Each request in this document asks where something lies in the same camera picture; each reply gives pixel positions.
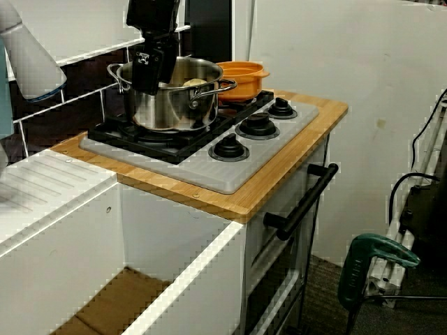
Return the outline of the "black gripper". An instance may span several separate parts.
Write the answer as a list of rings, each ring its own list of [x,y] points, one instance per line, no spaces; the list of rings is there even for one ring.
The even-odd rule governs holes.
[[[179,39],[176,33],[143,31],[144,51],[137,51],[132,64],[132,87],[144,94],[157,94],[159,78],[170,83],[175,68]]]

